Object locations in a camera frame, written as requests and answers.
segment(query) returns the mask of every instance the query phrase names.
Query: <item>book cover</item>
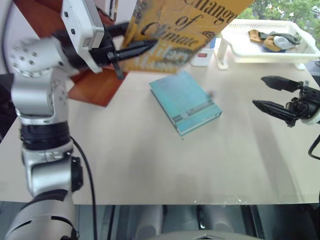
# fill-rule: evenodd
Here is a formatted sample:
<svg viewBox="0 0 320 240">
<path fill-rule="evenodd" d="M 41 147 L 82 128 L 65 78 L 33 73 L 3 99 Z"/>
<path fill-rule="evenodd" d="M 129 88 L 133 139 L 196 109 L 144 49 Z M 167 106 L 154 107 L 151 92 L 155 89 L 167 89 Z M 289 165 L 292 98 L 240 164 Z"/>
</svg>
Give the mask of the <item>book cover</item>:
<svg viewBox="0 0 320 240">
<path fill-rule="evenodd" d="M 148 39 L 158 43 L 120 67 L 124 72 L 175 73 L 252 1 L 137 0 L 122 47 Z"/>
<path fill-rule="evenodd" d="M 222 113 L 186 71 L 150 83 L 151 91 L 182 136 Z"/>
</svg>

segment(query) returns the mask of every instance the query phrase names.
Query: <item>white plastic tray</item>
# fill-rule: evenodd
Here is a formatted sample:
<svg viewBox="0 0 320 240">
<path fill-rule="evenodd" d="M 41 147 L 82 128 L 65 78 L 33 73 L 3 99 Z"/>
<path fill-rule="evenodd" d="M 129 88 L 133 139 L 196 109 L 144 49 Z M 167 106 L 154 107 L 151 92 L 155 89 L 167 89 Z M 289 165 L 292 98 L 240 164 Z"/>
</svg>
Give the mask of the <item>white plastic tray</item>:
<svg viewBox="0 0 320 240">
<path fill-rule="evenodd" d="M 249 30 L 260 32 L 288 33 L 293 36 L 299 34 L 301 43 L 284 53 L 266 52 L 261 43 L 250 41 Z M 222 40 L 214 53 L 219 69 L 228 69 L 225 59 L 227 47 L 230 46 L 237 63 L 292 63 L 297 69 L 303 70 L 307 63 L 320 57 L 315 39 L 291 21 L 235 19 L 221 32 Z"/>
</svg>

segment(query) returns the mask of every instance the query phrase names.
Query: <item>white table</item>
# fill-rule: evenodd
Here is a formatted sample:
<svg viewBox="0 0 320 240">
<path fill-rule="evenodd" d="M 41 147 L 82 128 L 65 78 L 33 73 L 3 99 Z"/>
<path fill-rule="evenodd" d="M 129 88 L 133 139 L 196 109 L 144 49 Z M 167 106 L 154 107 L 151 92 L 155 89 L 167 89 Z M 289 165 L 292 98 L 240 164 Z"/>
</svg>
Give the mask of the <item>white table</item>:
<svg viewBox="0 0 320 240">
<path fill-rule="evenodd" d="M 317 202 L 320 161 L 307 152 L 320 126 L 299 121 L 289 128 L 252 104 L 256 99 L 284 105 L 298 95 L 268 88 L 262 76 L 309 80 L 317 87 L 311 75 L 291 64 L 231 60 L 229 70 L 221 71 L 214 58 L 210 67 L 186 70 L 213 91 L 223 113 L 183 137 L 150 91 L 148 83 L 164 74 L 130 72 L 107 108 L 69 101 L 70 131 L 89 159 L 97 204 Z M 16 120 L 0 144 L 0 201 L 31 199 L 18 130 Z M 91 203 L 84 176 L 76 204 Z"/>
</svg>

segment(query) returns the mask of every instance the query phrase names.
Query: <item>blue hardcover book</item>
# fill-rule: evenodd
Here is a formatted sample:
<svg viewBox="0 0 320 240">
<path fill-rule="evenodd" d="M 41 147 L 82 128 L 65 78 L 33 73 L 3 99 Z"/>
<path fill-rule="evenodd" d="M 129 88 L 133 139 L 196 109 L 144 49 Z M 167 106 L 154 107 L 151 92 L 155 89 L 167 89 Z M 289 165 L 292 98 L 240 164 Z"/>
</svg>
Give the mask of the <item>blue hardcover book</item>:
<svg viewBox="0 0 320 240">
<path fill-rule="evenodd" d="M 186 71 L 150 83 L 151 91 L 182 136 L 222 113 Z"/>
</svg>

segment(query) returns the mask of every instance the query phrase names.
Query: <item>yellow book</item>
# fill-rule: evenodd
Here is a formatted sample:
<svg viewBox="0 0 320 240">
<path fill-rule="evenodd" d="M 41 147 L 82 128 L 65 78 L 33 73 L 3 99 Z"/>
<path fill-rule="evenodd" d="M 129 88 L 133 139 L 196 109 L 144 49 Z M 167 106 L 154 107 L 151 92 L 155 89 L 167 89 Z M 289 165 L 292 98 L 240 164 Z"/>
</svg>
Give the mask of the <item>yellow book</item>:
<svg viewBox="0 0 320 240">
<path fill-rule="evenodd" d="M 137 0 L 122 48 L 158 39 L 141 56 L 120 63 L 123 71 L 175 73 L 253 0 Z"/>
</svg>

